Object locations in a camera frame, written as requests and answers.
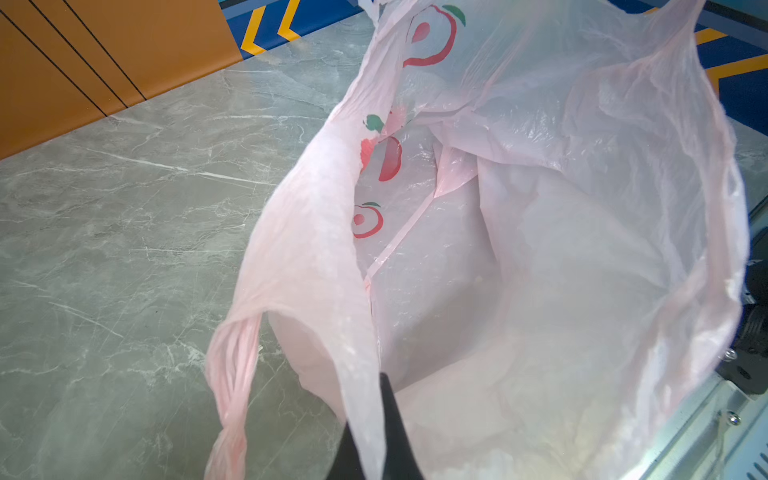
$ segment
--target silver screw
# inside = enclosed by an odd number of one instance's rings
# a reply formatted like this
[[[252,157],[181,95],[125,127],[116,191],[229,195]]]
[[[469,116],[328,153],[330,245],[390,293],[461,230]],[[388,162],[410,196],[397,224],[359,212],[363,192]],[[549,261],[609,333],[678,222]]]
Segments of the silver screw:
[[[741,417],[739,417],[735,412],[728,412],[726,415],[728,415],[728,423],[731,425],[739,425],[741,423]]]
[[[723,354],[723,361],[724,362],[732,362],[735,359],[739,358],[739,355],[736,353],[736,350],[734,349],[725,349],[725,353]]]

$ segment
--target black stripe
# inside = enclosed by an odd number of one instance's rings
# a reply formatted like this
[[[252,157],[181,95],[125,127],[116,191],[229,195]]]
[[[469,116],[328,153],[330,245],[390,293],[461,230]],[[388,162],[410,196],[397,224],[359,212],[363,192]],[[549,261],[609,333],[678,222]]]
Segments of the black stripe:
[[[31,44],[32,44],[32,45],[33,45],[35,48],[37,48],[37,49],[38,49],[38,51],[39,51],[40,53],[42,53],[42,54],[43,54],[43,56],[44,56],[44,57],[46,57],[46,58],[48,59],[48,61],[50,61],[50,62],[51,62],[51,65],[53,65],[54,67],[56,67],[56,70],[59,70],[59,71],[61,72],[61,74],[62,74],[62,75],[64,75],[64,77],[65,77],[67,80],[69,80],[69,83],[73,84],[73,85],[74,85],[74,87],[75,87],[75,88],[77,88],[77,89],[80,91],[80,93],[82,93],[82,94],[83,94],[83,96],[84,96],[84,97],[86,97],[86,98],[88,99],[88,101],[90,101],[90,102],[91,102],[91,103],[94,105],[94,107],[96,107],[96,108],[97,108],[97,109],[98,109],[98,110],[101,112],[101,114],[102,114],[102,115],[104,115],[105,117],[107,117],[107,116],[108,116],[107,114],[105,114],[105,113],[104,113],[104,111],[103,111],[103,110],[101,110],[101,109],[99,108],[99,106],[98,106],[98,105],[96,105],[96,102],[95,102],[95,101],[91,100],[91,97],[88,97],[88,95],[87,95],[87,94],[86,94],[86,93],[83,91],[83,89],[82,89],[82,88],[78,87],[78,84],[74,83],[74,82],[72,81],[72,79],[71,79],[71,78],[69,78],[69,76],[67,76],[67,74],[65,74],[65,73],[64,73],[64,71],[63,71],[63,70],[61,70],[61,69],[58,67],[58,65],[56,65],[56,64],[53,62],[53,60],[51,60],[51,57],[48,57],[48,56],[45,54],[45,52],[44,52],[44,51],[42,51],[42,50],[40,49],[40,47],[38,47],[38,44],[34,43],[34,42],[32,41],[32,39],[31,39],[31,38],[29,38],[29,37],[27,36],[27,34],[25,34],[25,33],[24,33],[24,31],[23,31],[23,30],[21,30],[21,29],[18,27],[18,25],[16,25],[16,24],[13,22],[13,20],[11,20],[11,18],[10,18],[10,17],[8,17],[8,16],[5,14],[5,12],[4,12],[4,11],[0,10],[0,13],[2,13],[2,16],[4,16],[6,20],[8,20],[9,22],[11,22],[11,25],[13,25],[14,27],[16,27],[16,30],[18,30],[19,32],[21,32],[21,34],[22,34],[22,35],[24,35],[24,38],[26,38],[27,40],[29,40],[29,43],[31,43]]]
[[[38,13],[40,15],[42,15],[43,18],[45,18],[45,21],[48,22],[48,24],[51,27],[53,27],[53,29],[56,31],[56,33],[58,33],[58,36],[60,36],[62,39],[64,39],[64,41],[67,42],[67,45],[69,45],[69,48],[71,48],[74,53],[78,54],[78,57],[80,57],[80,59],[85,62],[85,64],[88,66],[88,68],[90,68],[91,71],[94,72],[94,74],[98,77],[98,79],[101,80],[101,83],[103,83],[104,85],[107,86],[107,88],[109,88],[109,91],[111,91],[112,94],[115,97],[118,98],[118,100],[120,101],[120,103],[123,104],[124,107],[128,108],[128,106],[125,104],[123,99],[120,98],[120,95],[118,95],[117,92],[112,90],[112,87],[110,87],[109,84],[106,81],[104,81],[104,79],[101,77],[101,75],[99,75],[98,72],[91,66],[91,64],[88,63],[88,60],[86,60],[85,58],[83,58],[82,55],[80,55],[80,52],[74,47],[74,45],[72,43],[69,42],[69,40],[67,40],[67,38],[58,30],[58,28],[56,28],[56,25],[53,25],[53,22],[51,22],[51,20],[49,20],[48,17],[45,16],[45,13],[43,13],[42,10],[40,8],[38,8],[38,6],[35,5],[35,3],[32,0],[27,0],[27,1],[29,3],[31,3],[32,6],[35,7],[35,10],[37,10]]]
[[[768,20],[763,20],[762,18],[754,17],[748,13],[740,12],[733,8],[726,7],[725,5],[709,1],[704,4],[704,10],[768,33]]]
[[[223,2],[219,2],[219,6],[224,10],[225,8],[229,8],[232,5],[237,5],[238,3],[243,3],[245,1],[246,0],[224,0]]]
[[[141,93],[141,90],[139,90],[139,87],[137,87],[137,86],[136,86],[136,84],[134,83],[134,81],[133,81],[133,80],[131,80],[131,77],[129,77],[129,76],[128,76],[128,74],[127,74],[127,73],[125,73],[125,70],[123,70],[123,68],[120,66],[120,64],[118,64],[118,63],[117,63],[117,62],[114,60],[114,58],[112,57],[112,55],[110,55],[110,54],[109,54],[109,51],[107,51],[107,49],[106,49],[106,48],[105,48],[105,47],[104,47],[104,46],[101,44],[101,42],[98,40],[98,38],[96,38],[96,35],[94,35],[94,32],[92,32],[92,31],[91,31],[91,29],[90,29],[90,28],[88,28],[88,26],[85,24],[85,22],[83,22],[83,19],[82,19],[82,18],[80,18],[80,15],[78,15],[78,13],[77,13],[77,12],[74,10],[74,8],[72,8],[72,7],[71,7],[71,5],[69,5],[69,2],[67,2],[67,0],[62,0],[62,1],[64,2],[64,5],[67,5],[67,8],[69,8],[69,10],[70,10],[70,11],[72,12],[72,14],[74,14],[74,16],[75,16],[75,17],[76,17],[76,18],[77,18],[77,19],[80,21],[80,23],[82,23],[82,25],[85,27],[85,29],[86,29],[86,30],[88,30],[88,33],[90,33],[90,34],[91,34],[91,37],[93,37],[93,39],[96,41],[96,43],[98,43],[98,46],[100,46],[100,47],[101,47],[101,50],[104,50],[104,53],[105,53],[105,54],[107,54],[107,56],[109,57],[109,59],[110,59],[110,60],[112,60],[112,63],[114,63],[114,65],[115,65],[117,68],[119,68],[119,69],[120,69],[120,71],[123,73],[123,75],[125,75],[125,77],[126,77],[126,78],[128,79],[128,81],[131,83],[131,85],[133,85],[133,86],[134,86],[134,88],[136,89],[136,91],[137,91],[137,92],[139,92],[139,95],[141,95],[141,97],[142,97],[144,100],[147,100],[147,97],[145,97],[145,96],[144,96],[144,94],[143,94],[143,93]]]

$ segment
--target metal bolt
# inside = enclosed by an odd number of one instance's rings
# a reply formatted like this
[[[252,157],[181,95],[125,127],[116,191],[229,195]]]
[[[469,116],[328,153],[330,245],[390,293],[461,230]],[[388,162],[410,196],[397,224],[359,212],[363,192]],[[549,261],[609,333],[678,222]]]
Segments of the metal bolt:
[[[739,425],[741,423],[741,417],[739,417],[735,412],[728,412],[726,415],[728,415],[728,423],[731,425]]]
[[[734,349],[725,349],[725,353],[723,354],[723,361],[724,362],[732,362],[735,359],[739,358],[739,355],[736,353],[736,350]]]

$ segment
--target translucent plastic bag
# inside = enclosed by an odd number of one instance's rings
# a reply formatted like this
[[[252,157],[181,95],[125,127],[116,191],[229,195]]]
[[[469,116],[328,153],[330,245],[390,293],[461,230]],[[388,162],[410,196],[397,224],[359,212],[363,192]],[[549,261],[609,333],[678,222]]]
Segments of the translucent plastic bag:
[[[727,347],[747,251],[703,0],[401,0],[250,238],[207,379],[244,476],[262,315],[367,478],[620,478]],[[379,12],[376,2],[366,5]]]

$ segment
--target red apple outline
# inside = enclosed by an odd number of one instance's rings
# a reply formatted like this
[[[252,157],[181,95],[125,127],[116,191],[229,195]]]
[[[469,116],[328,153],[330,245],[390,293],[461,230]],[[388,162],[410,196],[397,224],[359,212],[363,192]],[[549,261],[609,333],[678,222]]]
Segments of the red apple outline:
[[[368,238],[368,237],[371,237],[372,235],[376,235],[379,232],[379,230],[381,230],[382,227],[384,227],[384,217],[382,216],[381,212],[379,212],[379,210],[376,207],[372,207],[370,205],[365,205],[365,204],[363,204],[363,205],[355,205],[355,207],[369,208],[369,209],[375,211],[376,212],[376,216],[378,217],[378,219],[376,221],[376,226],[375,227],[373,227],[371,230],[368,230],[365,233],[353,233],[355,238]]]
[[[386,182],[395,178],[400,167],[402,166],[402,145],[397,138],[387,137],[386,149],[384,150],[384,163],[382,163],[382,170],[379,173],[379,181]]]
[[[441,61],[445,60],[445,57],[447,57],[448,53],[450,53],[451,50],[453,49],[453,42],[456,40],[456,31],[458,30],[458,26],[456,25],[456,20],[453,18],[453,15],[449,14],[448,12],[444,12],[443,10],[438,8],[437,5],[430,5],[429,7],[432,7],[438,13],[442,13],[443,15],[445,15],[448,21],[451,22],[451,35],[448,37],[448,42],[445,43],[445,47],[443,47],[440,52],[427,58],[414,58],[414,57],[408,58],[402,63],[402,66],[404,68],[407,67],[408,65],[413,65],[414,67],[426,67],[428,65],[434,65],[434,64],[440,63]]]

